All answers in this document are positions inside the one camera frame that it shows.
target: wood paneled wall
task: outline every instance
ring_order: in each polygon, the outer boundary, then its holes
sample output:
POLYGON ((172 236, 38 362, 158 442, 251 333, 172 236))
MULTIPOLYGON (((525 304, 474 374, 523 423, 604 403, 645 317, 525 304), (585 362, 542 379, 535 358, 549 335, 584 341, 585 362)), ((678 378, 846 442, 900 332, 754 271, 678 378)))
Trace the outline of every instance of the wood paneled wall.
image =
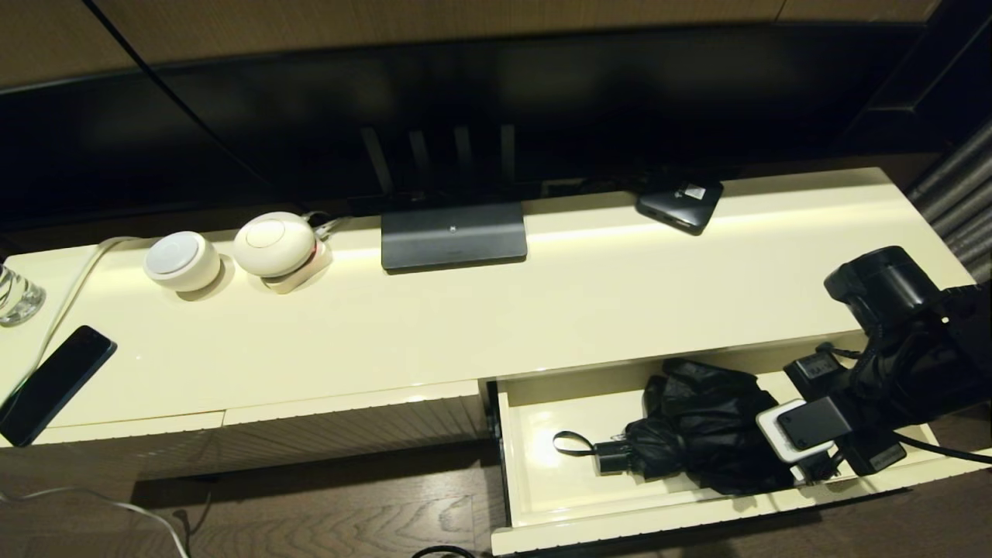
MULTIPOLYGON (((98 0, 149 62, 666 25, 925 21, 939 0, 98 0)), ((0 0, 0 88, 131 69, 79 0, 0 0)))

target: wooden floor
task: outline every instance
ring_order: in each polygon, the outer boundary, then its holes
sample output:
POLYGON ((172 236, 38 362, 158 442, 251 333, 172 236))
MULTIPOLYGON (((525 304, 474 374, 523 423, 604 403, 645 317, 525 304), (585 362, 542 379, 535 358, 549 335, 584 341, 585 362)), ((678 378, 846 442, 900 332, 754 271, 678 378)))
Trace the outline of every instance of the wooden floor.
MULTIPOLYGON (((990 445, 989 409, 933 427, 944 444, 990 445)), ((0 488, 24 493, 47 486, 0 488)), ((225 474, 95 486, 189 523, 192 558, 409 558, 432 544, 487 555, 505 524, 491 442, 225 474)), ((161 525, 85 495, 0 506, 0 557, 175 557, 161 525)), ((992 474, 938 481, 831 507, 620 542, 548 557, 992 556, 992 474)))

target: cabinet drawer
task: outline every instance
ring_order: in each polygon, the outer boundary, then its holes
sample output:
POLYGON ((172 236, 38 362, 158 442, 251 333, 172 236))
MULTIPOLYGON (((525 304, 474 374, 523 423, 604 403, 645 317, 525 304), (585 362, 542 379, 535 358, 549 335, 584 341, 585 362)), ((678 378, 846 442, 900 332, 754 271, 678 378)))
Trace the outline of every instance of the cabinet drawer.
MULTIPOLYGON (((758 375, 779 402, 799 398, 782 366, 813 352, 825 338, 686 355, 758 375)), ((860 334, 837 336, 843 348, 861 348, 860 334)), ((643 418, 642 394, 662 359, 502 380, 497 386, 509 525, 492 535, 493 553, 552 548, 716 523, 808 507, 982 469, 981 464, 906 448, 907 457, 877 475, 858 478, 844 464, 840 475, 812 487, 727 496, 700 488, 685 474, 644 482, 629 474, 598 476, 592 457, 555 450, 552 436, 572 430, 592 442, 608 441, 643 418)), ((901 430, 932 444, 927 425, 901 430)))

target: white cable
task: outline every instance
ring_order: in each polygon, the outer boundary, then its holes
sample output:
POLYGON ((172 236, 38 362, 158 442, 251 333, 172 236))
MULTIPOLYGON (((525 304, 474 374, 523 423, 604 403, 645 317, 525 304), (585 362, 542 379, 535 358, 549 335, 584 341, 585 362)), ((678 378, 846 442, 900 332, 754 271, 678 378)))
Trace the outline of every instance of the white cable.
POLYGON ((28 494, 28 495, 25 495, 25 496, 9 496, 6 493, 4 493, 2 490, 0 490, 0 502, 3 502, 3 503, 21 503, 21 502, 28 501, 29 499, 34 499, 34 498, 41 497, 41 496, 47 496, 47 495, 50 495, 50 494, 57 494, 57 493, 60 493, 60 492, 71 492, 71 491, 73 491, 73 492, 85 492, 87 494, 90 494, 92 496, 95 496, 95 497, 97 497, 97 498, 99 498, 99 499, 101 499, 101 500, 109 503, 110 505, 116 505, 117 507, 123 507, 124 509, 127 509, 128 511, 133 511, 135 513, 139 513, 139 514, 144 515, 146 517, 151 517, 152 519, 155 519, 156 521, 158 521, 158 522, 162 523, 163 525, 165 525, 167 529, 169 529, 169 534, 171 534, 173 536, 173 542, 176 543, 176 549, 180 551, 180 556, 182 558, 189 558, 189 555, 186 554, 186 549, 183 547, 183 542, 180 540, 179 534, 176 533, 176 529, 172 526, 171 523, 169 523, 168 521, 166 521, 166 519, 164 517, 158 515, 157 513, 152 513, 151 511, 145 509, 144 507, 135 505, 133 503, 126 503, 126 502, 123 502, 123 501, 117 501, 115 499, 111 499, 111 498, 109 498, 109 497, 107 497, 107 496, 105 496, 105 495, 103 495, 103 494, 101 494, 99 492, 90 490, 89 488, 80 488, 80 487, 49 488, 48 490, 42 490, 40 492, 34 492, 34 493, 31 493, 31 494, 28 494))
POLYGON ((93 246, 92 251, 86 258, 86 261, 83 262, 82 266, 79 267, 79 271, 76 272, 75 278, 69 284, 68 288, 65 289, 65 294, 62 296, 62 305, 56 309, 54 314, 52 314, 52 319, 49 320, 49 324, 45 328, 45 332, 42 334, 42 342, 38 346, 38 352, 35 354, 34 360, 32 360, 31 365, 28 366, 28 370, 24 373, 21 381, 17 383, 17 387, 14 388, 14 391, 20 389, 20 387, 24 385, 24 382, 28 381, 28 378, 31 377, 31 374, 35 373, 38 365, 42 363, 42 357, 45 356, 45 349, 49 347, 49 342, 52 340, 52 336, 59 328, 59 323, 62 321, 65 313, 68 312, 69 307, 72 306, 72 301, 74 301, 75 296, 79 294, 79 289, 82 288, 83 282, 85 282, 86 277, 89 276, 89 272, 93 269, 93 266, 96 265, 96 262, 99 261, 100 256, 105 254, 110 248, 125 240, 138 240, 138 237, 115 236, 113 238, 107 238, 106 240, 93 246))

